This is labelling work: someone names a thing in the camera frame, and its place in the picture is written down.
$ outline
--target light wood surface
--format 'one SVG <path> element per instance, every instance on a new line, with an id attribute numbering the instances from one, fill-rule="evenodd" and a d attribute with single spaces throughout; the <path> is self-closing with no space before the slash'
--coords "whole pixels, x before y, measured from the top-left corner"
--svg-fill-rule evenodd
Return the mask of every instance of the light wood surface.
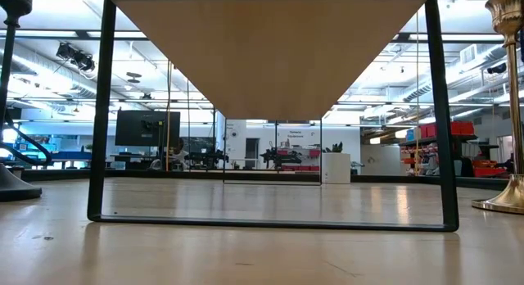
<path id="1" fill-rule="evenodd" d="M 318 120 L 424 0 L 116 0 L 229 119 Z"/>
<path id="2" fill-rule="evenodd" d="M 458 190 L 457 233 L 384 233 L 95 224 L 85 216 L 87 181 L 38 185 L 42 199 L 0 204 L 2 285 L 520 285 L 524 279 L 524 218 L 470 207 L 471 199 L 493 191 Z M 428 223 L 440 214 L 438 187 L 412 184 L 107 179 L 104 196 L 107 214 Z"/>

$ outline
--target computer monitor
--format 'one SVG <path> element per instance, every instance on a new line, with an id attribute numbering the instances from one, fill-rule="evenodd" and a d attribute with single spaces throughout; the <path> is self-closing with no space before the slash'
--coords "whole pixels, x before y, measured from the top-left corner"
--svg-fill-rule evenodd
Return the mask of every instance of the computer monitor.
<path id="1" fill-rule="evenodd" d="M 180 112 L 170 112 L 170 145 L 177 145 L 180 135 Z M 157 147 L 167 141 L 167 114 L 158 111 L 118 111 L 116 146 Z"/>

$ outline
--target brass candlestick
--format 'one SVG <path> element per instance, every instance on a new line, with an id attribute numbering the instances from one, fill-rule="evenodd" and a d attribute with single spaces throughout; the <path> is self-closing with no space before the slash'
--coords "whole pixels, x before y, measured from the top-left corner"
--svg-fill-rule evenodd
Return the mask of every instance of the brass candlestick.
<path id="1" fill-rule="evenodd" d="M 524 214 L 524 161 L 522 160 L 521 112 L 518 101 L 517 33 L 522 28 L 524 0 L 489 0 L 486 8 L 493 16 L 493 29 L 504 36 L 508 53 L 509 110 L 513 134 L 513 163 L 515 174 L 506 189 L 489 200 L 474 200 L 473 207 L 508 213 Z"/>

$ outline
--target black stand base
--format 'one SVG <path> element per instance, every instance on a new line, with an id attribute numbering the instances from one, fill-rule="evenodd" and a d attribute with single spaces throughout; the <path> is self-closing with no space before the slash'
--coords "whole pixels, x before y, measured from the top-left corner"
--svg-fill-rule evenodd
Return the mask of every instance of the black stand base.
<path id="1" fill-rule="evenodd" d="M 42 189 L 18 179 L 6 166 L 0 164 L 0 202 L 40 198 Z"/>

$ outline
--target white pedestal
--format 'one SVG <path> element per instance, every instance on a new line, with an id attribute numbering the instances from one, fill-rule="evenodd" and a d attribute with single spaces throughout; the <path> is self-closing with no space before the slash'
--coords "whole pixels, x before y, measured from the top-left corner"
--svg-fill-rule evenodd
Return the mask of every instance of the white pedestal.
<path id="1" fill-rule="evenodd" d="M 322 181 L 323 183 L 351 183 L 351 155 L 323 153 Z"/>

